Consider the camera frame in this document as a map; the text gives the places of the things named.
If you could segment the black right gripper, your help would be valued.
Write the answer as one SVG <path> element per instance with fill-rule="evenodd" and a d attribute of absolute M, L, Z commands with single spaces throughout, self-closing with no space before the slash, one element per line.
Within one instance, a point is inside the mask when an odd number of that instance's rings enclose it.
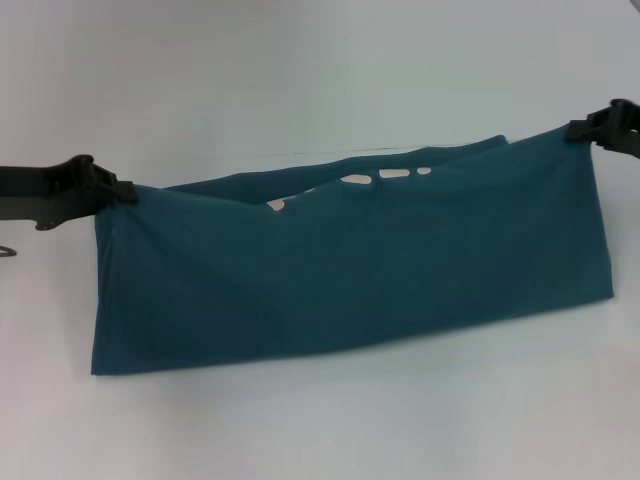
<path fill-rule="evenodd" d="M 639 158 L 639 106 L 630 100 L 614 99 L 602 110 L 582 120 L 571 120 L 566 141 L 595 143 L 605 150 Z"/>

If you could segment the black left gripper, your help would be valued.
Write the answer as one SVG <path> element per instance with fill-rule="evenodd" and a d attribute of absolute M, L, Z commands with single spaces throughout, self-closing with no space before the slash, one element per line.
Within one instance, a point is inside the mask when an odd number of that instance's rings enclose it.
<path fill-rule="evenodd" d="M 1 219 L 31 220 L 39 231 L 93 216 L 108 204 L 137 202 L 134 183 L 119 180 L 90 155 L 52 167 L 1 168 Z"/>

